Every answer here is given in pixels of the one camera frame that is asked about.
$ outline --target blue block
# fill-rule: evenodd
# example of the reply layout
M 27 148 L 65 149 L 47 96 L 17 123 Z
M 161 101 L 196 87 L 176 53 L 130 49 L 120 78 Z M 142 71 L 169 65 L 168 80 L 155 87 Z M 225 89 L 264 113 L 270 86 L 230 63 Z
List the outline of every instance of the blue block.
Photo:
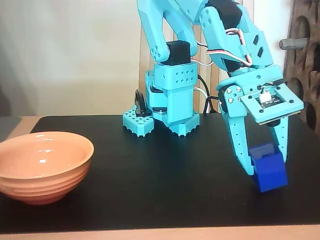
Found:
M 249 149 L 254 168 L 253 180 L 260 192 L 267 192 L 288 185 L 284 158 L 272 143 Z

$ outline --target ceramic bowl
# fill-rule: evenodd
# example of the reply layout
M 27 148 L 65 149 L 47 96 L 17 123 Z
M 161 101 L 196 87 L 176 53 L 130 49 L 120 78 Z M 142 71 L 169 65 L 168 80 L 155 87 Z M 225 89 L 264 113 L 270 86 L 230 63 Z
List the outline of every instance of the ceramic bowl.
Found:
M 94 145 L 84 136 L 37 132 L 0 143 L 0 191 L 29 205 L 56 202 L 86 176 Z

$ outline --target turquoise robotic arm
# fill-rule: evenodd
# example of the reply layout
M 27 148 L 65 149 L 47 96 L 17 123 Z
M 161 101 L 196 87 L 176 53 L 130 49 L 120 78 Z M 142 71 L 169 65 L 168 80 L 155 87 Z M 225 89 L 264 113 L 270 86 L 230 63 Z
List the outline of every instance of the turquoise robotic arm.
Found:
M 193 92 L 198 63 L 191 57 L 198 44 L 207 47 L 212 63 L 229 74 L 216 89 L 219 108 L 230 136 L 233 152 L 261 192 L 288 183 L 285 162 L 289 116 L 304 107 L 286 86 L 263 32 L 252 23 L 246 9 L 233 0 L 137 0 L 142 26 L 155 60 L 146 73 L 146 98 L 138 90 L 135 105 L 123 115 L 123 125 L 138 136 L 154 129 L 154 120 L 172 132 L 186 136 L 199 124 L 193 111 Z M 166 42 L 165 18 L 178 41 Z M 206 44 L 197 43 L 192 29 L 201 25 Z M 245 117 L 250 113 L 270 128 L 276 144 L 248 148 Z

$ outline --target black table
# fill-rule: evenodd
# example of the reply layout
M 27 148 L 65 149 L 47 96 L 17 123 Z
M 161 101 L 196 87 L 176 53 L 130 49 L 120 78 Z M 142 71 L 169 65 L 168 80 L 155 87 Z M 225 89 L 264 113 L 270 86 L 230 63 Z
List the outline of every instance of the black table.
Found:
M 0 196 L 0 233 L 44 233 L 179 227 L 320 224 L 320 141 L 290 119 L 289 186 L 259 193 L 236 160 L 218 114 L 178 137 L 161 123 L 146 138 L 121 116 L 50 116 L 39 131 L 89 138 L 95 153 L 87 177 L 59 202 L 28 206 Z M 249 146 L 273 141 L 247 119 Z

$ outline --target turquoise plastic part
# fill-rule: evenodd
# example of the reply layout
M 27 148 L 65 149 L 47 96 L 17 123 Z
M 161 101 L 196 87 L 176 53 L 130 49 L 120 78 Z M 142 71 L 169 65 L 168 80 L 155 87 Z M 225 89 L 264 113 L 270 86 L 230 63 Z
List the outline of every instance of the turquoise plastic part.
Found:
M 253 91 L 257 92 L 258 85 L 274 82 L 283 78 L 284 76 L 281 73 L 280 67 L 273 65 L 267 68 L 256 69 L 254 71 L 229 77 L 220 82 L 216 87 L 216 90 L 220 91 L 221 88 L 229 85 L 238 85 L 242 88 L 243 93 L 247 95 L 253 93 Z
M 265 90 L 269 91 L 272 96 L 279 96 L 283 102 L 274 106 L 262 108 L 257 101 L 259 92 L 241 97 L 241 101 L 258 124 L 287 116 L 304 108 L 303 101 L 301 101 L 301 99 L 297 97 L 285 83 L 282 83 L 279 86 L 265 87 Z
M 236 155 L 246 173 L 252 176 L 254 174 L 254 167 L 251 164 L 251 158 L 248 152 L 245 126 L 245 116 L 247 113 L 245 113 L 243 116 L 230 117 L 229 114 L 224 112 L 222 108 L 220 108 L 220 110 L 232 142 L 234 155 Z
M 194 115 L 194 85 L 197 81 L 198 64 L 195 62 L 175 66 L 155 64 L 154 72 L 146 76 L 146 104 L 150 108 L 167 108 L 161 115 L 152 111 L 155 118 L 167 127 L 191 118 Z M 163 93 L 153 93 L 151 87 Z
M 241 102 L 241 97 L 243 97 L 243 95 L 244 93 L 237 85 L 228 87 L 227 91 L 224 93 L 224 100 L 230 118 L 247 116 L 247 109 Z
M 275 139 L 280 152 L 282 153 L 284 162 L 287 161 L 288 151 L 288 129 L 289 129 L 289 117 L 284 117 L 280 120 L 278 126 L 271 127 L 271 133 Z
M 137 0 L 137 7 L 151 55 L 156 62 L 165 62 L 170 55 L 163 34 L 163 18 L 178 40 L 190 43 L 191 55 L 197 54 L 198 45 L 192 25 L 174 0 Z
M 208 0 L 175 0 L 181 11 L 196 25 L 200 24 L 200 11 L 205 8 Z
M 173 132 L 178 134 L 179 137 L 187 136 L 193 129 L 200 125 L 200 116 L 199 113 L 194 112 L 193 116 L 190 117 L 186 122 L 176 124 L 170 126 L 169 129 Z
M 246 47 L 254 63 L 252 68 L 259 69 L 272 65 L 274 62 L 264 33 L 259 31 L 252 23 L 247 10 L 242 5 L 238 5 L 238 8 L 242 11 L 242 17 L 237 28 L 241 29 L 244 33 Z M 200 13 L 199 20 L 210 50 L 223 49 L 245 59 L 247 50 L 241 45 L 239 36 L 237 34 L 226 34 L 219 13 L 213 6 L 205 7 Z M 260 49 L 262 49 L 261 56 L 258 55 Z M 212 54 L 210 57 L 219 68 L 230 72 L 228 71 L 224 60 L 234 61 L 232 57 L 224 54 Z
M 154 83 L 157 89 L 175 90 L 190 87 L 197 84 L 198 64 L 191 62 L 187 64 L 169 66 L 161 63 L 154 65 Z
M 137 117 L 136 109 L 137 107 L 134 105 L 133 108 L 123 114 L 122 124 L 138 137 L 145 137 L 155 128 L 155 121 L 151 116 Z
M 164 92 L 152 92 L 151 87 L 152 83 L 155 81 L 154 71 L 148 71 L 145 75 L 145 97 L 146 97 L 146 106 L 149 109 L 152 108 L 166 108 L 167 107 L 167 96 Z

